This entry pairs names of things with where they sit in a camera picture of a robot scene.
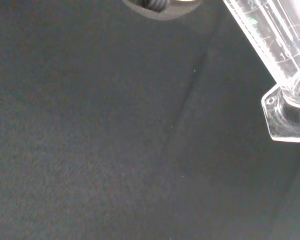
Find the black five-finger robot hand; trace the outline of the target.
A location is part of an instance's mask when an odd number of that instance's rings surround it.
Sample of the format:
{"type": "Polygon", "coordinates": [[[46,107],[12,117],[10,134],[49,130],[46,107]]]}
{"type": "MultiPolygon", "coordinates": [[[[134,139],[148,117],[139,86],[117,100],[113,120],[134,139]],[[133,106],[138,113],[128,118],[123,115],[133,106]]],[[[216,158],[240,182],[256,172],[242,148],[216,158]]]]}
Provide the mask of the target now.
{"type": "Polygon", "coordinates": [[[195,9],[201,0],[123,0],[128,8],[134,12],[157,21],[178,19],[195,9]]]}

